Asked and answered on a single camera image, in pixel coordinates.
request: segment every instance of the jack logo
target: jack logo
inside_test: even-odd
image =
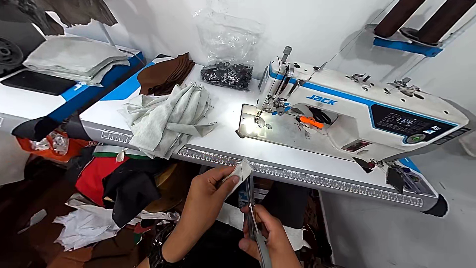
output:
[[[309,96],[309,97],[306,97],[306,98],[311,99],[311,100],[315,100],[315,101],[318,101],[318,102],[322,102],[322,103],[325,103],[325,104],[330,104],[330,105],[334,105],[334,103],[337,102],[337,101],[333,101],[331,99],[319,97],[319,96],[316,96],[316,95],[312,95],[312,96]]]

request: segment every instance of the measuring ruler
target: measuring ruler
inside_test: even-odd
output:
[[[197,149],[183,147],[177,153],[178,155],[195,158],[203,161],[213,162],[222,165],[236,165],[241,162],[241,159],[209,153]],[[302,172],[274,167],[270,165],[264,165],[255,162],[249,162],[250,166],[255,172],[268,174],[272,176],[278,176],[290,180],[296,180],[311,184],[311,188],[316,186],[333,188],[341,191],[347,191],[359,195],[371,196],[375,198],[385,199],[393,202],[403,203],[412,206],[423,207],[423,199],[413,196],[406,196],[396,194],[384,190],[374,189],[366,186],[360,186],[352,183],[341,182],[333,179],[323,178],[320,176],[305,174]]]
[[[101,132],[101,138],[106,139],[106,140],[111,140],[111,141],[116,141],[116,142],[121,142],[121,143],[126,143],[128,144],[130,140],[132,139],[132,135],[129,134],[124,134],[120,132],[115,132],[107,129],[103,129]]]

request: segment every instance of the gray fabric stack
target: gray fabric stack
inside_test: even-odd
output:
[[[114,65],[130,65],[129,56],[109,44],[84,37],[50,37],[23,65],[52,76],[99,84]]]
[[[213,130],[216,122],[198,124],[209,107],[209,93],[192,84],[186,88],[175,85],[170,95],[139,95],[118,112],[134,134],[130,145],[150,158],[169,159],[192,135],[203,137]]]

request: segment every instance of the black bracelet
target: black bracelet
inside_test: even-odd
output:
[[[182,265],[182,260],[175,263],[169,263],[162,255],[162,246],[164,245],[165,240],[167,240],[167,237],[174,230],[174,227],[175,224],[172,223],[156,226],[156,236],[152,241],[148,256],[150,268],[172,268],[180,267]]]

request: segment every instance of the industrial sewing machine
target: industrial sewing machine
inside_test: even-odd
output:
[[[244,104],[243,137],[354,161],[392,162],[423,154],[474,129],[459,105],[408,86],[300,62],[291,48],[266,68],[256,106]]]

